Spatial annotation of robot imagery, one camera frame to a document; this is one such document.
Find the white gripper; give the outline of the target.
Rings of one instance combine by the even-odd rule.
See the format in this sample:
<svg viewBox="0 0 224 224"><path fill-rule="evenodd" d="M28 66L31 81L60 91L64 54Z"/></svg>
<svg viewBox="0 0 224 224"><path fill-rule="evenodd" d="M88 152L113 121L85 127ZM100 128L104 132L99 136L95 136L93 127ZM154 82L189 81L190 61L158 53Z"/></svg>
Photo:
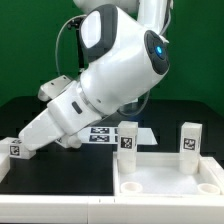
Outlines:
<svg viewBox="0 0 224 224"><path fill-rule="evenodd" d="M33 121L19 133L19 139L30 150L37 150L63 137L72 136L84 127L101 120L79 95L79 84L68 88L47 104Z"/></svg>

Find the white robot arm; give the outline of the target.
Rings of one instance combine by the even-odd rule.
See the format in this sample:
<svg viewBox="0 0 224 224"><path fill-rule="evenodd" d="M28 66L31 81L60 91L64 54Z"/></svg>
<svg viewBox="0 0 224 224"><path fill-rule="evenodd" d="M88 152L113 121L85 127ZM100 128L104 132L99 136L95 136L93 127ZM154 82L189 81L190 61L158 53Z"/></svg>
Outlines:
<svg viewBox="0 0 224 224"><path fill-rule="evenodd" d="M163 31L171 0L136 2L137 18L128 15L129 4L114 0L78 4L88 11L80 27L88 68L19 133L28 150L73 136L112 115L166 75L170 64Z"/></svg>

